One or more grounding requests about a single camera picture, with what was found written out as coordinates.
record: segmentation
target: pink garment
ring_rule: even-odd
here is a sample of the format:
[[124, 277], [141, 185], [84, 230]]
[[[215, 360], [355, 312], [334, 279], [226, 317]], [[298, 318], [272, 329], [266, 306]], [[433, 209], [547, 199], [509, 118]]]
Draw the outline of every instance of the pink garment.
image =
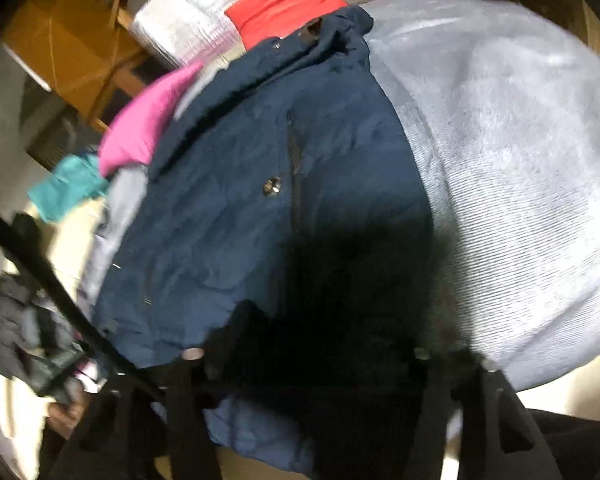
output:
[[119, 111], [98, 148], [102, 176], [131, 162], [151, 162], [165, 124], [202, 65], [192, 63], [162, 76]]

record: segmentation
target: blue fabric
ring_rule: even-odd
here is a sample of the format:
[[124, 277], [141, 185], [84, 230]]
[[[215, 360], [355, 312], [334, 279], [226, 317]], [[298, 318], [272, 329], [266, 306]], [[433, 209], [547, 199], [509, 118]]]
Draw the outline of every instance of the blue fabric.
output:
[[108, 186], [96, 155], [67, 155], [49, 177], [29, 190], [29, 198], [44, 222], [59, 222], [83, 200], [104, 194]]
[[[349, 7], [323, 18], [315, 44], [306, 32], [261, 42], [165, 132], [94, 309], [136, 365], [202, 345], [250, 300], [272, 325], [253, 375], [238, 380], [399, 380], [432, 227], [409, 143], [369, 71], [371, 27]], [[273, 177], [282, 190], [265, 196]], [[218, 444], [309, 474], [320, 436], [292, 404], [229, 397], [206, 421]]]

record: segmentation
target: white wall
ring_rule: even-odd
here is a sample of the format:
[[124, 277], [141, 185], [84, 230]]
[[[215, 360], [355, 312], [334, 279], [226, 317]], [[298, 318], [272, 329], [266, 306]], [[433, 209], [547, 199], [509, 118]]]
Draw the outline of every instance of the white wall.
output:
[[[0, 46], [0, 215], [11, 220], [27, 203], [27, 191], [46, 171], [25, 152], [19, 134], [25, 72]], [[3, 258], [0, 252], [0, 270]]]

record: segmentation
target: red fabric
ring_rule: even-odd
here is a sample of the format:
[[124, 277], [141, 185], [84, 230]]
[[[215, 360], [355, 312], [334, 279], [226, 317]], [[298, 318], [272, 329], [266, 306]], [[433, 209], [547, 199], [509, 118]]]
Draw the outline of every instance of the red fabric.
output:
[[312, 19], [346, 5], [344, 0], [239, 0], [225, 14], [248, 50], [265, 38], [288, 36]]

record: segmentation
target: clothing pile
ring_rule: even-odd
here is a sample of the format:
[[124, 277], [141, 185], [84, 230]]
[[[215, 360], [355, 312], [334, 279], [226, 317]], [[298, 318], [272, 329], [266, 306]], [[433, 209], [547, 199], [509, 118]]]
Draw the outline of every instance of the clothing pile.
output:
[[[17, 214], [13, 227], [34, 246], [41, 234], [35, 220]], [[0, 275], [0, 375], [27, 383], [39, 396], [71, 402], [72, 377], [88, 362], [68, 321], [40, 284], [10, 254], [19, 274]]]
[[[404, 450], [386, 407], [414, 348], [468, 345], [517, 389], [600, 354], [600, 59], [577, 38], [505, 2], [376, 0], [216, 69], [166, 76], [108, 131], [79, 295], [138, 367], [264, 314], [222, 378], [306, 394], [227, 395], [215, 443], [310, 476], [326, 441]], [[367, 427], [342, 430], [352, 411]]]
[[29, 189], [29, 198], [43, 222], [56, 223], [83, 201], [104, 195], [108, 185], [98, 172], [94, 153], [71, 154], [49, 177]]

